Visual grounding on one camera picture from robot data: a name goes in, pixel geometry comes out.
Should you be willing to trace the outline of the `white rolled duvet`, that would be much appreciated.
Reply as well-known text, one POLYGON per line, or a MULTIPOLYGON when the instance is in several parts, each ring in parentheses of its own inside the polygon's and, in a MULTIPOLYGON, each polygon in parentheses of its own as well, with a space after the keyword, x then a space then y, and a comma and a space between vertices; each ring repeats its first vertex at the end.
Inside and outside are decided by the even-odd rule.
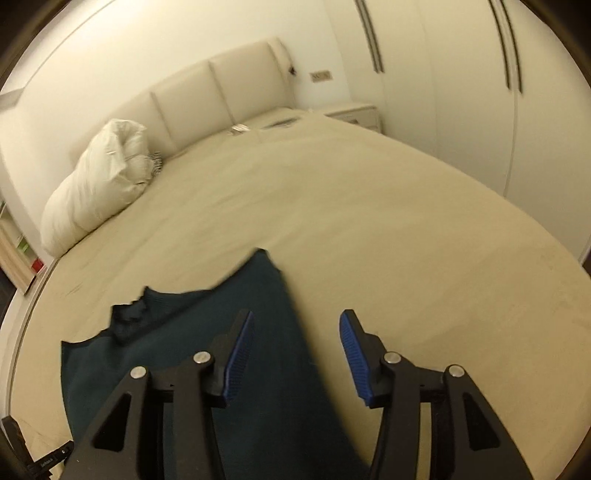
POLYGON ((127 208, 143 194, 153 170, 146 127, 131 120, 108 121, 47 200, 40 227, 45 251, 61 257, 127 208))

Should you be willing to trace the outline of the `dark green knit sweater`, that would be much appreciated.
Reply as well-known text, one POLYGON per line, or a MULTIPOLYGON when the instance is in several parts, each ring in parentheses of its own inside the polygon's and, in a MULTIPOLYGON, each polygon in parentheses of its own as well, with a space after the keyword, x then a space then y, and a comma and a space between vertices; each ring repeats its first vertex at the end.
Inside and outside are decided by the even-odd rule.
POLYGON ((359 479, 266 251, 211 290, 145 289, 61 348, 67 479, 359 479))

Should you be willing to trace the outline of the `beige bed mattress sheet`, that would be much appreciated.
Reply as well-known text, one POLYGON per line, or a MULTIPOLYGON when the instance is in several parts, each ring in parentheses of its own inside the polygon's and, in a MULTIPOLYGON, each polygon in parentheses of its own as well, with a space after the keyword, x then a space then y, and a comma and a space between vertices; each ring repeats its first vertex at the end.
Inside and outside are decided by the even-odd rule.
POLYGON ((363 457, 379 417, 356 397, 342 352, 338 318, 348 308, 415 364, 462 365, 534 477, 557 478, 574 456, 590 427, 590 279, 578 261, 448 164, 286 109, 172 157, 138 200, 59 260, 26 328, 11 395, 32 452, 70 436, 62 341, 97 334, 111 306, 144 287, 211 287, 257 248, 283 272, 363 457))

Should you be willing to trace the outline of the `striped cloth by duvet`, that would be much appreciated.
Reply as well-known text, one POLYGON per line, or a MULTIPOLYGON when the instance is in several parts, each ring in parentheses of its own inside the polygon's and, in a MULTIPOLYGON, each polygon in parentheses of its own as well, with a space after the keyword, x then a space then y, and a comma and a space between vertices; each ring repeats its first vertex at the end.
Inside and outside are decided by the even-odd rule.
POLYGON ((162 155, 159 152, 154 152, 154 153, 150 153, 148 155, 148 158, 151 161, 151 165, 152 165, 152 170, 151 173, 153 176, 157 176, 161 173, 162 168, 163 168, 163 158, 162 155))

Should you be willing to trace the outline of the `white bedside table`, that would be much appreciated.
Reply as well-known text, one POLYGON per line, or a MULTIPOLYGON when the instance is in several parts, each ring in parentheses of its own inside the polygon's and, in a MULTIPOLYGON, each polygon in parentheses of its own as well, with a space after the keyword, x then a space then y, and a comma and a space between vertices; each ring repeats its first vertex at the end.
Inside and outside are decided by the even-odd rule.
POLYGON ((319 108, 318 113, 322 113, 329 118, 361 126, 380 134, 383 133, 380 112, 375 105, 370 103, 342 103, 319 108))

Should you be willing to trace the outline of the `wall switch plate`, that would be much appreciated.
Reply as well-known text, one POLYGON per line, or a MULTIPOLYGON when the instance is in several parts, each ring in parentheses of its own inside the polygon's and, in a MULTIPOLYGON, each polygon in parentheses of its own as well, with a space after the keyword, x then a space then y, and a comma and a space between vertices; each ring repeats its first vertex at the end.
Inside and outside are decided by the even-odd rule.
POLYGON ((312 83, 321 83, 325 81, 332 81, 332 72, 329 70, 320 70, 310 73, 312 83))

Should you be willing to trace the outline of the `cream padded headboard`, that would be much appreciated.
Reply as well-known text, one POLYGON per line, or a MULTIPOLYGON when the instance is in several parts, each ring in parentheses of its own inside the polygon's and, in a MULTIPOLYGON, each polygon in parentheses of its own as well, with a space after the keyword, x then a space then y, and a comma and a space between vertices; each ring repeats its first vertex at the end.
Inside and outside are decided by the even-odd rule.
POLYGON ((171 157, 198 141, 278 108, 296 107, 294 63, 280 39, 247 44, 190 65, 148 87, 74 142, 73 165, 111 119, 147 128, 152 151, 171 157))

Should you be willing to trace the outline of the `small white item on bed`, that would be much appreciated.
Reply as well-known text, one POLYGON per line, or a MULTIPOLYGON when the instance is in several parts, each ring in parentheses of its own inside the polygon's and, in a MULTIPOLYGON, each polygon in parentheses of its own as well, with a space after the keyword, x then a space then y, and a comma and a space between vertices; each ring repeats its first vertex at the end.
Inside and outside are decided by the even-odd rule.
POLYGON ((242 135, 250 131, 252 131, 252 129, 245 124, 235 124, 230 127, 229 133, 231 135, 242 135))

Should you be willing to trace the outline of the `wooden bookshelf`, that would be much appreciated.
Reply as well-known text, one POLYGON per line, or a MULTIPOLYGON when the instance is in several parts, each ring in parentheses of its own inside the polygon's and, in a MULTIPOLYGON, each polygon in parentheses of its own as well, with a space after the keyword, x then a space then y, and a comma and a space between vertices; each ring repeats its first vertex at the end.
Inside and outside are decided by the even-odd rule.
POLYGON ((1 201, 1 269, 15 288, 26 295, 45 264, 17 226, 7 203, 1 201))

